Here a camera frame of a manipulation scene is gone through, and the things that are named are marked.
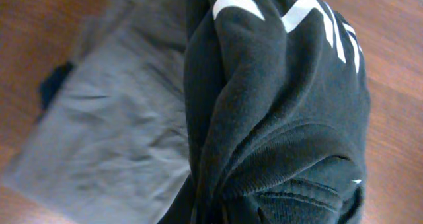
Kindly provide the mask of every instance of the folded clothing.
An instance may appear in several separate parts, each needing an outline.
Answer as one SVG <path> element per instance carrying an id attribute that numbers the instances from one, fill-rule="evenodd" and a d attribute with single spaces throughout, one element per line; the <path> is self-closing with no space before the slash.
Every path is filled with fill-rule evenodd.
<path id="1" fill-rule="evenodd" d="M 356 223 L 370 97 L 322 0 L 188 0 L 191 174 L 161 223 Z"/>
<path id="2" fill-rule="evenodd" d="M 190 172 L 185 32 L 174 26 L 163 38 L 146 26 L 176 24 L 161 1 L 112 0 L 87 21 L 72 71 L 61 67 L 42 85 L 46 113 L 6 186 L 77 223 L 160 220 Z M 143 11 L 162 17 L 144 15 L 142 25 Z"/>

